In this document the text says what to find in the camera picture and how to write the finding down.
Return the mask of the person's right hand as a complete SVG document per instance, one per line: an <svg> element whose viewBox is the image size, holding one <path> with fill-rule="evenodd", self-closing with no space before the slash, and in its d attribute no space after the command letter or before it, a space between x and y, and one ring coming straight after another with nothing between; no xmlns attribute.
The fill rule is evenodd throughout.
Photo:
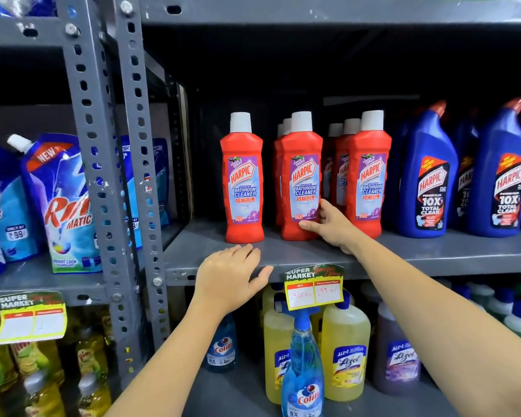
<svg viewBox="0 0 521 417"><path fill-rule="evenodd" d="M331 234L320 236L328 244L338 247L342 252L356 256L374 244L366 234L356 228L339 209L327 200L320 200L319 221L326 219L331 225Z"/></svg>

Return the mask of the person's left hand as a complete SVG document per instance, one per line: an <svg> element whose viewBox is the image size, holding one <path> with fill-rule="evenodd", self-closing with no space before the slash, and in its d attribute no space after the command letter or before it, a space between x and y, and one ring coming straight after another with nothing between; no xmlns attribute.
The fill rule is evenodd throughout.
<svg viewBox="0 0 521 417"><path fill-rule="evenodd" d="M244 305L250 295L250 280L259 267L261 251L248 245L235 245L208 256L195 279L195 294L189 312L198 312L220 322Z"/></svg>

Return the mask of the red cleaner bottle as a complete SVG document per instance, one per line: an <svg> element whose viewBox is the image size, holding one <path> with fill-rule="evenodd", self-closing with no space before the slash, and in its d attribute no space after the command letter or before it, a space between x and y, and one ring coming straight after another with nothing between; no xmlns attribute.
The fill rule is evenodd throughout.
<svg viewBox="0 0 521 417"><path fill-rule="evenodd" d="M280 145L281 237L291 242L315 239L314 232L299 225L301 221L319 220L323 139L313 131L311 111L292 113L289 130L280 139Z"/></svg>

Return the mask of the person's left forearm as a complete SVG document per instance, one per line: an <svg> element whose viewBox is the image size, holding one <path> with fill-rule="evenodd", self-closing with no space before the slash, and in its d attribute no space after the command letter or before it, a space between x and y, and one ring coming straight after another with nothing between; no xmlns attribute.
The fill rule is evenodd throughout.
<svg viewBox="0 0 521 417"><path fill-rule="evenodd" d="M225 314L215 302L194 299L183 320L104 417L181 417Z"/></svg>

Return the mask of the person's right forearm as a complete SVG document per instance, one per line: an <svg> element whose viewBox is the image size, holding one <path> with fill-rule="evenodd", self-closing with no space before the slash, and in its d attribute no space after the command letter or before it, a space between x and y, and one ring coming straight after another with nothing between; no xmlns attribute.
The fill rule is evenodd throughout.
<svg viewBox="0 0 521 417"><path fill-rule="evenodd" d="M461 417L521 417L521 337L356 228L347 247Z"/></svg>

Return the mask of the yellow floor cleaner bottle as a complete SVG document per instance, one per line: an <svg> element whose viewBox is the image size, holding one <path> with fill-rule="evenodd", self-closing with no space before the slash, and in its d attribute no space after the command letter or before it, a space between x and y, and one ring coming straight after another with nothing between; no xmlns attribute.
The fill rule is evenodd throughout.
<svg viewBox="0 0 521 417"><path fill-rule="evenodd" d="M264 320L264 316L269 310L274 308L274 296L278 293L284 292L285 285L283 282L272 282L269 283L263 290L262 293L262 309L261 309L261 321Z"/></svg>
<svg viewBox="0 0 521 417"><path fill-rule="evenodd" d="M285 301L275 301L264 316L265 394L273 404L282 404L283 377L291 365L292 316L282 312Z"/></svg>
<svg viewBox="0 0 521 417"><path fill-rule="evenodd" d="M363 393L371 326L368 316L351 304L351 294L347 290L342 294L342 301L325 308L320 357L324 397L349 402Z"/></svg>

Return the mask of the yellow price tag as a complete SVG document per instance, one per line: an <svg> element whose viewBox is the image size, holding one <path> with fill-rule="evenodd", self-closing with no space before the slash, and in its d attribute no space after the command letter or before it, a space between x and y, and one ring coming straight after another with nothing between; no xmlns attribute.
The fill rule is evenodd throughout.
<svg viewBox="0 0 521 417"><path fill-rule="evenodd" d="M291 311L343 301L344 268L335 264L303 266L284 272L285 296Z"/></svg>
<svg viewBox="0 0 521 417"><path fill-rule="evenodd" d="M67 325L67 306L58 291L0 296L0 345L61 339Z"/></svg>

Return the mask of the small blue glass cleaner bottle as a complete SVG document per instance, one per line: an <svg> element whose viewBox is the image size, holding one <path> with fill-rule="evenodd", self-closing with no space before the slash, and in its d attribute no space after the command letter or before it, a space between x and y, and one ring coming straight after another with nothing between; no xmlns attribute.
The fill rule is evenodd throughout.
<svg viewBox="0 0 521 417"><path fill-rule="evenodd" d="M218 325L207 350L204 367L212 373L225 373L236 367L238 358L236 324L232 314Z"/></svg>

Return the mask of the blue glass cleaner spray bottle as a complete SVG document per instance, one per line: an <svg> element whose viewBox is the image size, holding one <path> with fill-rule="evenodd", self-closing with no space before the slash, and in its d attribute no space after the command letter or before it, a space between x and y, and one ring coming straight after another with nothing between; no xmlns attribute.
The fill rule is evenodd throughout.
<svg viewBox="0 0 521 417"><path fill-rule="evenodd" d="M311 315L320 312L319 306L289 310L284 293L275 295L277 312L293 318L290 365L281 388L283 417L322 417L324 404L324 375L320 350L312 332Z"/></svg>

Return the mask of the row of red bottles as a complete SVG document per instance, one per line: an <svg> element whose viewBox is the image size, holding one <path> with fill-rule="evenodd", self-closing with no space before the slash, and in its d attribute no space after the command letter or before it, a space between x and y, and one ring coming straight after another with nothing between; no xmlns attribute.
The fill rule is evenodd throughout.
<svg viewBox="0 0 521 417"><path fill-rule="evenodd" d="M291 119L283 123L284 133ZM280 139L274 145L278 225L282 227L279 166ZM234 112L230 132L221 139L223 154L223 196L227 216L225 240L231 244L252 244L264 240L263 220L263 140L252 133L250 114Z"/></svg>

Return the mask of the purple floor cleaner bottle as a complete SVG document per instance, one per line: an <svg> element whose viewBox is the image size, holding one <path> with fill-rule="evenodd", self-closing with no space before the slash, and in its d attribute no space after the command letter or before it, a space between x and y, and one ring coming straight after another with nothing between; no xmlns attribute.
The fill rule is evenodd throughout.
<svg viewBox="0 0 521 417"><path fill-rule="evenodd" d="M410 396L419 385L421 361L384 301L377 313L373 384L387 395Z"/></svg>

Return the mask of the blue toilet cleaner bottle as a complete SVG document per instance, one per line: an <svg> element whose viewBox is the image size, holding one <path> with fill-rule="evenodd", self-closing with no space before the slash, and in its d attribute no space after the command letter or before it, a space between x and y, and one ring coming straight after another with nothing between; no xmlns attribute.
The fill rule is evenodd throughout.
<svg viewBox="0 0 521 417"><path fill-rule="evenodd" d="M507 101L479 131L465 229L486 238L521 230L521 97Z"/></svg>
<svg viewBox="0 0 521 417"><path fill-rule="evenodd" d="M447 103L424 110L406 141L399 181L396 228L409 238L438 238L446 233L458 170L458 155L441 126Z"/></svg>
<svg viewBox="0 0 521 417"><path fill-rule="evenodd" d="M450 139L458 156L458 168L453 181L448 225L465 229L466 211L471 192L475 155L478 150L478 109L471 109L454 125Z"/></svg>

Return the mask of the row of yellow dishwash bottles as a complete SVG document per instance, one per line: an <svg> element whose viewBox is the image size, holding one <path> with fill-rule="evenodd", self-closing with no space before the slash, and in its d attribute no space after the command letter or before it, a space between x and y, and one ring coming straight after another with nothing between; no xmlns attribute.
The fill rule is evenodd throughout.
<svg viewBox="0 0 521 417"><path fill-rule="evenodd" d="M107 410L106 401L109 401L109 405L112 403L107 384L109 367L106 350L109 341L91 325L81 308L68 308L67 316L68 324L63 338L36 343L13 343L7 346L7 350L23 378L42 371L57 386L61 386L65 374L57 344L74 347L81 378L94 373L100 383L102 396L101 405L92 406L93 411L80 408L80 417L102 417Z"/></svg>

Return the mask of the blue detergent pouch white spout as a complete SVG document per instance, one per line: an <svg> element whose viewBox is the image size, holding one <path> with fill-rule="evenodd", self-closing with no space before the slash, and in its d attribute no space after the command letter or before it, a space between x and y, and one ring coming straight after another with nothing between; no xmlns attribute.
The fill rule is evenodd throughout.
<svg viewBox="0 0 521 417"><path fill-rule="evenodd" d="M45 133L31 141L12 134L7 143L22 153L21 172L40 213L52 272L102 272L77 136Z"/></svg>

